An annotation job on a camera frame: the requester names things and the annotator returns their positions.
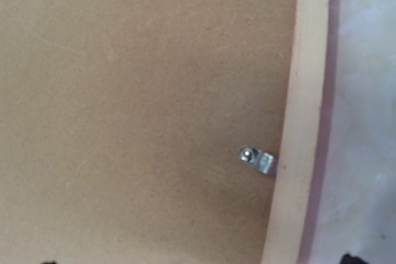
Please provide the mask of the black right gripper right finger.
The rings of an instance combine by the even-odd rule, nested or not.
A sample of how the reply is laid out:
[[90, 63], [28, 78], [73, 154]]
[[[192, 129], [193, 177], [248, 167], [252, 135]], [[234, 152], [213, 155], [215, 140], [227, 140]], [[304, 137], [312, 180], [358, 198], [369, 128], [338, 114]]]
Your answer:
[[364, 264], [364, 260], [357, 256], [350, 255], [346, 253], [342, 256], [340, 264]]

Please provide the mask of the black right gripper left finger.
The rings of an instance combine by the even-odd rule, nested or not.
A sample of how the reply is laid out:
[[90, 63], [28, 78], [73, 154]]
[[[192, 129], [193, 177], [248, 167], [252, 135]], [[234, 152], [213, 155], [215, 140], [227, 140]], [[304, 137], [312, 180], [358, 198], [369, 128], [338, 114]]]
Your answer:
[[56, 260], [48, 260], [48, 261], [44, 261], [41, 264], [58, 264]]

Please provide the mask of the brown backing board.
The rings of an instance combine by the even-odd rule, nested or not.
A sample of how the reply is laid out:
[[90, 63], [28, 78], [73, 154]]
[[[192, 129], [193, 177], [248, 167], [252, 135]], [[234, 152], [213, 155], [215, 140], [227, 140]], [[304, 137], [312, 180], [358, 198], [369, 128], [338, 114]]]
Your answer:
[[295, 0], [1, 0], [1, 262], [259, 263]]

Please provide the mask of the pink wooden picture frame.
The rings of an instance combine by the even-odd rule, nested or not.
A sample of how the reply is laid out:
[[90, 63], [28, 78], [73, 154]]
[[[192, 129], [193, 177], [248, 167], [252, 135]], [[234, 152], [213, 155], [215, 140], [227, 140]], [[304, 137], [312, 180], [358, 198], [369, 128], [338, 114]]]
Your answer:
[[321, 180], [321, 117], [330, 0], [296, 0], [282, 141], [262, 263], [307, 263]]

